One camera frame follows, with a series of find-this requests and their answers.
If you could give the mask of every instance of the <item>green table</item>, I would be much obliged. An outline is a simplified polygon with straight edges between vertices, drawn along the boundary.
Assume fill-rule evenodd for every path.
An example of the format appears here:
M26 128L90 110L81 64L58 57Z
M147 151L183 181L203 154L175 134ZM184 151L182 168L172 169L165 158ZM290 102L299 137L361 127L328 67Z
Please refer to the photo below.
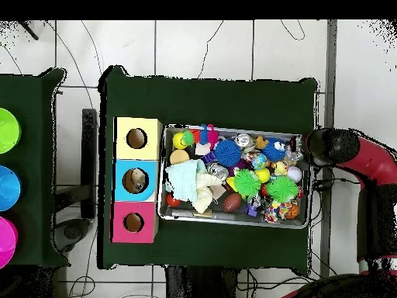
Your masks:
M49 70L39 77L0 75L0 107L14 114L22 131L19 143L0 154L0 165L13 170L22 182L17 204L0 213L19 232L10 265L67 265L67 259L51 243L55 165L52 97L63 77L61 69Z
M101 77L98 266L113 264L294 268L307 273L309 229L160 222L153 244L111 244L109 218L114 116L305 133L314 127L316 81L218 81L128 77L119 66Z

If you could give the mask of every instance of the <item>green toy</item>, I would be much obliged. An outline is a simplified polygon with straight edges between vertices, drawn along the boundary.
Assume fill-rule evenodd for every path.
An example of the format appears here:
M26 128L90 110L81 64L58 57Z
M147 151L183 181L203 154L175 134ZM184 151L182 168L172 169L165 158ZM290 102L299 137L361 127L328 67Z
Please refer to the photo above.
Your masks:
M182 142L188 146L193 145L195 143L195 138L190 130L186 130L183 132Z
M266 191L279 203L287 203L298 195L299 188L289 177L279 176L266 185Z
M11 112L0 108L0 154L10 151L19 141L21 129Z
M261 180L249 169L240 169L234 177L234 185L241 196L253 197L261 188Z

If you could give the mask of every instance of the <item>stacked boxes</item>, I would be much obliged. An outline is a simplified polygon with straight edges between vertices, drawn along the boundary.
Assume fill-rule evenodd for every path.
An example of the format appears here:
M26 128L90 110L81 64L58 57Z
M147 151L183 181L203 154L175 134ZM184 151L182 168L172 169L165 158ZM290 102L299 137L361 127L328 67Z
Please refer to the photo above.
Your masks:
M157 119L114 118L116 156L112 182L112 232L117 243L153 243L158 229L156 212L160 138Z

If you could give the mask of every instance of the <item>pink bowl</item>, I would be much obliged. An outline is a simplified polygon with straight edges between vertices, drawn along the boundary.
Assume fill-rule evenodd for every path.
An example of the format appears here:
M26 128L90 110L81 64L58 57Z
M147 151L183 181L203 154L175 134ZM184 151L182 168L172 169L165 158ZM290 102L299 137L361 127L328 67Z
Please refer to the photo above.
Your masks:
M0 217L0 269L6 266L16 250L18 231L13 223Z

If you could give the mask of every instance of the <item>yellow box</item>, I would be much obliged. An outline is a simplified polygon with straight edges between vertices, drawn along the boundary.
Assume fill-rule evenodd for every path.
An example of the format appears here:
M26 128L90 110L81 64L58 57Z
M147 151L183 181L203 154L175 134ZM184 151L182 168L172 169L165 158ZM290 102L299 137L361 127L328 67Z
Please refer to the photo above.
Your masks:
M131 160L158 160L160 139L163 125L157 119L117 117L116 158ZM144 136L144 144L140 148L130 146L129 137L138 133Z

